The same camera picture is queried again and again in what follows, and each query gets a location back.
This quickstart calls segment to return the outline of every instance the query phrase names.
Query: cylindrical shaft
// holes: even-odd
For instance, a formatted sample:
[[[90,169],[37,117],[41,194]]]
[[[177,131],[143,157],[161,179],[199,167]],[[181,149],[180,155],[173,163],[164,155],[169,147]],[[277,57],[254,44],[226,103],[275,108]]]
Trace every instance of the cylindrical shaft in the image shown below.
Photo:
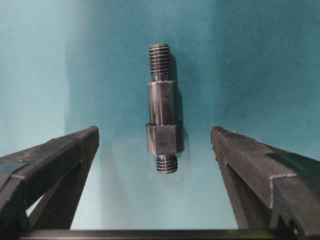
[[[148,83],[150,123],[153,125],[175,124],[175,81]]]

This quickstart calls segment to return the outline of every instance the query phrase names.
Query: threaded rod end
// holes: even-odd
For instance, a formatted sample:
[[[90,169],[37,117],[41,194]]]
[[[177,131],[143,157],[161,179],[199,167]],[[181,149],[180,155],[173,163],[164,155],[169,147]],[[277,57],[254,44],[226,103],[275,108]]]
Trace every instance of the threaded rod end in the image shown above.
[[[149,46],[150,71],[152,75],[171,72],[170,48],[168,44],[151,44]]]
[[[156,170],[161,174],[171,174],[177,171],[178,160],[176,155],[158,155],[156,157]]]

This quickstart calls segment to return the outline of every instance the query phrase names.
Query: hex nut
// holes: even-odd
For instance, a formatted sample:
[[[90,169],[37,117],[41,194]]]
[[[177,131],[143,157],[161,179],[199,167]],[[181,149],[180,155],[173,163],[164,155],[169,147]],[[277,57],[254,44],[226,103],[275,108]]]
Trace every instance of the hex nut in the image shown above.
[[[182,122],[146,126],[147,151],[153,155],[176,154],[184,150]]]

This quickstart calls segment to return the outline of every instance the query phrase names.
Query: black metal part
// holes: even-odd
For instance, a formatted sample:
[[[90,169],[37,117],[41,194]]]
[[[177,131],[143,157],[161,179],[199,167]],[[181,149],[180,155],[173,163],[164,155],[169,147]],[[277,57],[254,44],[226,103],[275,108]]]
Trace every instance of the black metal part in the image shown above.
[[[264,206],[242,178],[220,157],[216,158],[239,229],[269,227],[271,211]]]
[[[19,240],[291,240],[271,229],[241,230],[36,230]]]
[[[0,191],[0,233],[26,230],[31,225],[70,226],[98,146],[98,128],[91,126],[1,157],[0,165],[27,165],[13,172]],[[30,225],[26,209],[44,193],[30,217]]]
[[[26,162],[0,163],[0,191],[9,180],[10,176],[25,165],[27,165]]]
[[[171,174],[178,169],[176,154],[184,150],[183,125],[177,118],[177,81],[171,76],[167,44],[149,47],[151,81],[148,82],[149,117],[146,127],[147,151],[156,155],[156,170]]]
[[[219,126],[211,142],[240,228],[264,220],[299,239],[320,238],[320,162]]]

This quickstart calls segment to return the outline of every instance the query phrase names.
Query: blue background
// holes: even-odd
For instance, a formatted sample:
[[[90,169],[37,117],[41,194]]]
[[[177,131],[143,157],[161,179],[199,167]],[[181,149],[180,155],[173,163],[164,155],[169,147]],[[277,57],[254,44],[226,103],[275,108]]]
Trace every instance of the blue background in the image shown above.
[[[185,151],[146,151],[148,46],[168,43]],[[90,125],[74,229],[235,228],[210,130],[320,159],[320,2],[0,0],[0,155]]]

